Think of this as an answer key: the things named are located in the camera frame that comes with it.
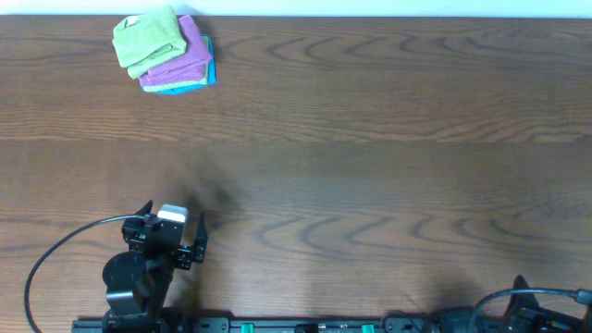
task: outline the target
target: stack of towels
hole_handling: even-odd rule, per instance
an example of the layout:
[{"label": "stack of towels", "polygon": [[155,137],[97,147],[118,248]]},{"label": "stack of towels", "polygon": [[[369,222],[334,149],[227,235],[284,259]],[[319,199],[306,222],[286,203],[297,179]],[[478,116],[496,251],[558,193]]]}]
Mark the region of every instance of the stack of towels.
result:
[{"label": "stack of towels", "polygon": [[119,65],[145,92],[180,94],[216,83],[214,45],[191,16],[171,7],[131,16],[113,29]]}]

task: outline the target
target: cable connector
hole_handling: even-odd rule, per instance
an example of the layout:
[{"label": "cable connector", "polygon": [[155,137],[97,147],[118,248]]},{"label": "cable connector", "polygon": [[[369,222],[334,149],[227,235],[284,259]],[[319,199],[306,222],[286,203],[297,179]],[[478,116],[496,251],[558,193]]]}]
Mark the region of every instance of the cable connector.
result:
[{"label": "cable connector", "polygon": [[583,305],[592,305],[592,290],[577,290],[575,301]]}]

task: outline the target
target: blue towel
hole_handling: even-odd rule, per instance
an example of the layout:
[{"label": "blue towel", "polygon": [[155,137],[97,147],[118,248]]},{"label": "blue towel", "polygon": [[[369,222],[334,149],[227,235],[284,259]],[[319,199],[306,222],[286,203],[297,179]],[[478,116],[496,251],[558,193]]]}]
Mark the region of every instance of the blue towel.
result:
[{"label": "blue towel", "polygon": [[214,58],[214,43],[212,42],[212,37],[209,35],[208,35],[208,37],[210,40],[208,48],[210,49],[210,53],[212,54],[212,60],[210,60],[210,63],[208,64],[207,84],[194,84],[194,85],[187,86],[187,87],[167,89],[167,90],[153,92],[153,93],[168,94],[168,95],[182,94],[182,93],[190,92],[193,90],[202,89],[203,87],[207,87],[207,86],[210,86],[210,85],[216,83],[216,59]]}]

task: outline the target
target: white label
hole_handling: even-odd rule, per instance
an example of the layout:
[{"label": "white label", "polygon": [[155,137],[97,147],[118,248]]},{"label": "white label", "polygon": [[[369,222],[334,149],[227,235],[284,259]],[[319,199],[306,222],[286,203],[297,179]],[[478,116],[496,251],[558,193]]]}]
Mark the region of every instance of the white label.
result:
[{"label": "white label", "polygon": [[136,25],[138,23],[140,23],[140,17],[138,17],[138,16],[129,17],[128,20],[126,21],[126,28]]}]

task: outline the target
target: table surface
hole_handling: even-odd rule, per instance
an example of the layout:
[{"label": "table surface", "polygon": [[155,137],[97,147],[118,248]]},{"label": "table surface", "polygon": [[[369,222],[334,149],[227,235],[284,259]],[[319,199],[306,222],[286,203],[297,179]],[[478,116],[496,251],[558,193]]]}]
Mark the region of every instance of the table surface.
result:
[{"label": "table surface", "polygon": [[[0,18],[0,331],[29,331],[44,251],[150,199],[206,212],[205,263],[166,301],[189,314],[429,313],[519,273],[592,287],[592,21],[196,18],[218,84],[161,96],[119,67],[121,19]],[[107,310],[120,226],[41,266],[43,331]]]}]

